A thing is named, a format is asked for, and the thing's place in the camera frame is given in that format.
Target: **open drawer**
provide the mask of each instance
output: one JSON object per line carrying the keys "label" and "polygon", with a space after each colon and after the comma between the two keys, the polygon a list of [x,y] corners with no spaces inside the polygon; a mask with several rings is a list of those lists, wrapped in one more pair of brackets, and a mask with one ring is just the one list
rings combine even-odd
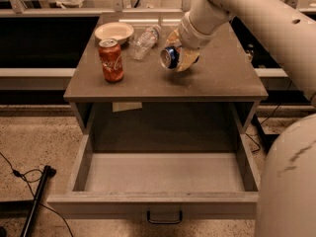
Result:
{"label": "open drawer", "polygon": [[231,103],[94,104],[65,195],[67,218],[254,218],[259,176]]}

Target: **desk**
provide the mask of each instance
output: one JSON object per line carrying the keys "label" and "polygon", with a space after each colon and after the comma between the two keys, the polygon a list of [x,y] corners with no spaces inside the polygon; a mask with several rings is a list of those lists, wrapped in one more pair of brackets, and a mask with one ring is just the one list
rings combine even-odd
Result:
{"label": "desk", "polygon": [[[246,129],[267,92],[229,24],[198,63],[176,73],[159,61],[181,13],[103,14],[136,33],[159,24],[159,43],[144,60],[121,47],[124,78],[104,80],[91,36],[64,95],[83,131],[68,193],[48,203],[70,218],[254,218],[260,177]],[[141,103],[113,112],[113,103]]]}

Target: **bowl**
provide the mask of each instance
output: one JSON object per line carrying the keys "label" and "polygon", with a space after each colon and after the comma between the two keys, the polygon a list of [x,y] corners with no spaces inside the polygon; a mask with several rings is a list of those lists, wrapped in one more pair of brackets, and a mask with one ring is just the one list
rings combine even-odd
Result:
{"label": "bowl", "polygon": [[122,22],[112,22],[99,26],[95,30],[98,40],[116,39],[119,44],[124,44],[134,33],[134,28]]}

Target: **drawer handle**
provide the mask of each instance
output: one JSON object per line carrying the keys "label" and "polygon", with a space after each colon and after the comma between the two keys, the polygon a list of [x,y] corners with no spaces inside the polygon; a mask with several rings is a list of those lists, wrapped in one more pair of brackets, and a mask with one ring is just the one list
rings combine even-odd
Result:
{"label": "drawer handle", "polygon": [[182,222],[182,212],[179,211],[179,219],[176,220],[154,220],[150,218],[150,211],[147,211],[147,221],[151,224],[163,224],[163,225],[175,225],[175,224],[179,224]]}

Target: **speckled floor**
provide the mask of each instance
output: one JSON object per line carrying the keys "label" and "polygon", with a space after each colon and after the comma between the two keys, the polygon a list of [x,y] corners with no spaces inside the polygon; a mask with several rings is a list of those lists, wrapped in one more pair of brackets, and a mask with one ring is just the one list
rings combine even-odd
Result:
{"label": "speckled floor", "polygon": [[[261,120],[268,116],[273,107],[262,107],[258,116]],[[288,110],[281,107],[265,122],[266,132],[278,133],[285,127],[311,114],[308,108]],[[249,134],[256,134],[253,127]],[[43,169],[50,165],[57,170],[49,179],[42,203],[48,194],[63,194],[72,166],[78,152],[82,133],[76,118],[68,106],[0,106],[0,152],[3,153],[21,173],[34,168]],[[260,143],[258,136],[253,138]],[[249,140],[250,148],[257,145]],[[263,150],[254,153],[258,169],[263,170],[266,154]],[[37,173],[29,179],[36,179]],[[32,195],[26,183],[14,177],[9,164],[0,158],[0,200],[31,199]],[[0,211],[0,226],[9,237],[20,236],[25,218],[4,218]],[[73,235],[80,236],[254,236],[254,220],[185,220],[178,225],[151,225],[146,221],[128,220],[67,220]],[[39,208],[39,214],[32,236],[70,236],[65,223],[54,213]]]}

